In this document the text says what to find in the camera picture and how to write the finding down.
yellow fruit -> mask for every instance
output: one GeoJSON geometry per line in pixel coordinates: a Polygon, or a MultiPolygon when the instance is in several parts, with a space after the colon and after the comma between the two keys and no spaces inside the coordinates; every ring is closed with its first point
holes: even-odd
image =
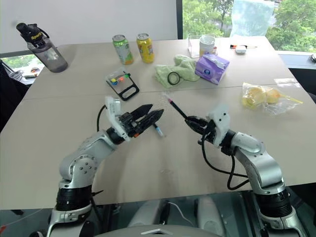
{"type": "Polygon", "coordinates": [[[266,92],[267,95],[267,103],[268,104],[276,104],[278,99],[280,98],[280,93],[276,89],[272,89],[266,92]]]}
{"type": "Polygon", "coordinates": [[[249,98],[243,97],[243,98],[241,99],[241,103],[242,103],[242,105],[244,105],[245,107],[248,107],[248,108],[250,108],[250,109],[255,109],[255,108],[256,108],[256,105],[254,105],[254,104],[249,100],[249,98]]]}
{"type": "Polygon", "coordinates": [[[249,104],[259,105],[265,101],[266,96],[261,88],[253,87],[248,90],[246,98],[249,104]]]}

can lid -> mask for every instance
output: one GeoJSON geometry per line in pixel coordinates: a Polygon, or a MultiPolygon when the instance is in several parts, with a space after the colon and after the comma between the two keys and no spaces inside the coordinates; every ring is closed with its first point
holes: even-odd
{"type": "Polygon", "coordinates": [[[147,33],[140,33],[140,34],[138,34],[138,36],[137,36],[137,39],[138,40],[146,40],[146,39],[148,39],[149,38],[149,35],[147,34],[147,33]]]}
{"type": "Polygon", "coordinates": [[[116,35],[112,37],[112,40],[115,42],[120,42],[122,40],[126,39],[126,37],[124,35],[116,35]]]}

black tape roll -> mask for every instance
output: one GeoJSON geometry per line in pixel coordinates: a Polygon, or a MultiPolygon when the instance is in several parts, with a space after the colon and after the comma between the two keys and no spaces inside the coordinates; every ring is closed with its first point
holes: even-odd
{"type": "Polygon", "coordinates": [[[180,75],[176,72],[171,72],[168,74],[167,76],[167,80],[169,82],[170,85],[176,85],[180,82],[180,75]],[[171,79],[170,79],[170,76],[176,76],[176,81],[175,82],[172,82],[171,79]]]}

green cloth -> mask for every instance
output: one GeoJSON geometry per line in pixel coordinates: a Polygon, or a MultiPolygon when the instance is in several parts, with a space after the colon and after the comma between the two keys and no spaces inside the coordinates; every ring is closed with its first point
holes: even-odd
{"type": "Polygon", "coordinates": [[[175,66],[168,65],[156,65],[156,75],[155,78],[159,81],[165,88],[171,88],[175,85],[171,85],[167,77],[169,73],[176,72],[180,76],[180,84],[183,80],[197,81],[200,77],[195,75],[196,61],[185,55],[176,55],[174,57],[175,66]]]}

label on bottle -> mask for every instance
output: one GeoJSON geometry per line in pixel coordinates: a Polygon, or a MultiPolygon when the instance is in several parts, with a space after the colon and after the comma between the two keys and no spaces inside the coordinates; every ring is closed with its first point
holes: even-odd
{"type": "Polygon", "coordinates": [[[133,55],[130,52],[128,43],[115,46],[115,50],[117,51],[118,56],[123,64],[128,65],[133,63],[133,55]]]}
{"type": "Polygon", "coordinates": [[[59,58],[58,54],[53,48],[50,48],[49,50],[45,51],[44,55],[48,60],[57,60],[59,58]]]}

